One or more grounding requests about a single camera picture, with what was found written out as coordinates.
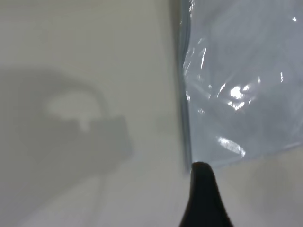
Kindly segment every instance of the black object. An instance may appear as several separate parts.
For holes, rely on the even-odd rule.
[[[192,164],[190,196],[180,227],[232,227],[209,164]]]

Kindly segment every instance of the white surface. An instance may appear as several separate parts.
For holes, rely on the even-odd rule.
[[[172,4],[0,1],[0,226],[178,226]],[[297,151],[218,171],[235,226],[301,226],[302,163]]]

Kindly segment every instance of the plastic bag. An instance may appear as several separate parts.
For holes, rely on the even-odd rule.
[[[182,115],[213,167],[303,141],[303,1],[182,0]]]

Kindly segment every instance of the clear plastic bag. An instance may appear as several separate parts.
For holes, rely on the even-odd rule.
[[[303,141],[303,1],[182,0],[180,79],[191,160],[213,167]]]

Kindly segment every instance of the plastic packaging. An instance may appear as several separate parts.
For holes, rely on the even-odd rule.
[[[212,167],[303,141],[303,1],[182,0],[182,115]]]

